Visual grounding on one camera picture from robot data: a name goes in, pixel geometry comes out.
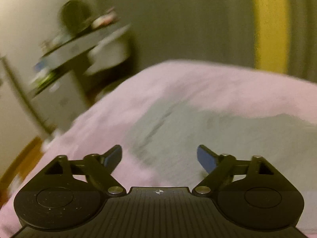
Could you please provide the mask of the grey sweatpants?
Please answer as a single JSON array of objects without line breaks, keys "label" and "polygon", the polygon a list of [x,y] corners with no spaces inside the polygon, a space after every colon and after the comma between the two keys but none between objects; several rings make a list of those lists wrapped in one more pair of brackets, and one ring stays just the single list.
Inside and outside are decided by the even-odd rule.
[{"label": "grey sweatpants", "polygon": [[130,152],[173,186],[194,187],[206,172],[197,160],[205,145],[239,160],[263,156],[301,192],[316,190],[316,125],[287,114],[245,118],[161,101],[132,126]]}]

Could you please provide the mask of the pink bed blanket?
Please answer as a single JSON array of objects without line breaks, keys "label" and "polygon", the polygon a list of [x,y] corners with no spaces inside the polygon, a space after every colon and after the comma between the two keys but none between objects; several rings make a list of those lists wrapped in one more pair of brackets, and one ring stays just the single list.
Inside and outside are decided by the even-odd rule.
[{"label": "pink bed blanket", "polygon": [[[132,126],[161,101],[245,118],[287,114],[316,125],[316,85],[285,75],[197,61],[167,61],[122,82],[44,157],[1,209],[1,237],[316,237],[316,190],[301,192],[263,156],[236,158],[211,195],[173,186],[133,155]],[[115,145],[111,175],[126,195],[88,183],[85,156]]]}]

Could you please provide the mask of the grey desk with clutter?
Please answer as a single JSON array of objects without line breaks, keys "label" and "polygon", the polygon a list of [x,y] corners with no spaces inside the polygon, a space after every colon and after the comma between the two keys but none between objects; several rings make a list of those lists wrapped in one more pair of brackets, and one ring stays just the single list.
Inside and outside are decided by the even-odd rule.
[{"label": "grey desk with clutter", "polygon": [[130,25],[93,29],[46,53],[30,103],[48,134],[70,129],[102,90],[133,71]]}]

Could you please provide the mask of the grey-green curtain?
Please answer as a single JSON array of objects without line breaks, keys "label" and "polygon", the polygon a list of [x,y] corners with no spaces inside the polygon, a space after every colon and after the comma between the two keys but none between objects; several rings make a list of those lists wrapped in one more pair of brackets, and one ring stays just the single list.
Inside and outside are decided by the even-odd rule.
[{"label": "grey-green curtain", "polygon": [[[133,32],[137,66],[188,59],[255,68],[253,0],[96,0]],[[316,0],[289,0],[286,74],[316,81]]]}]

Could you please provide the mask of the round black fan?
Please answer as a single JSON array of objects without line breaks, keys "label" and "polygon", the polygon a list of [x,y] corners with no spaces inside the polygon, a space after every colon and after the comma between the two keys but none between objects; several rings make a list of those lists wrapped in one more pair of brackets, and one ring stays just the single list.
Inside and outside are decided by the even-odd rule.
[{"label": "round black fan", "polygon": [[79,36],[91,29],[93,14],[84,0],[69,0],[60,10],[61,24],[71,36]]}]

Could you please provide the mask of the yellow curtain strip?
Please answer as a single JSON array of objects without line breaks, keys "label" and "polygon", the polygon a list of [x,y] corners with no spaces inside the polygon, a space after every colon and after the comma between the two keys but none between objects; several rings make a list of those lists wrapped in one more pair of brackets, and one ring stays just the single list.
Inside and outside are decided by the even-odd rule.
[{"label": "yellow curtain strip", "polygon": [[285,74],[290,50],[289,0],[253,0],[255,68]]}]

